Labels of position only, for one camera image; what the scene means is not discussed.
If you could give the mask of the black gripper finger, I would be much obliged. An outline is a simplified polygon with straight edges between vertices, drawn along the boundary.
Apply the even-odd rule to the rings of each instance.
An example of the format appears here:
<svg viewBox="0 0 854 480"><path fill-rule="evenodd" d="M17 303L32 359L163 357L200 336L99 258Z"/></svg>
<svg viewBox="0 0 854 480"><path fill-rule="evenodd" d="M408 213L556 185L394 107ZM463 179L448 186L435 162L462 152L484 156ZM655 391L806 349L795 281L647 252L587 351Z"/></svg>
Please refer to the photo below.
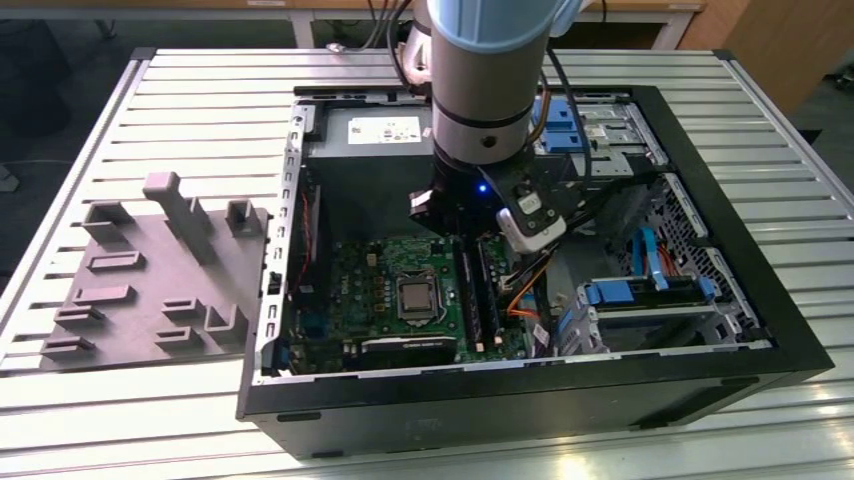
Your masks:
<svg viewBox="0 0 854 480"><path fill-rule="evenodd" d="M436 219L435 206L432 202L434 190L411 192L408 195L410 214L414 221L431 221Z"/></svg>

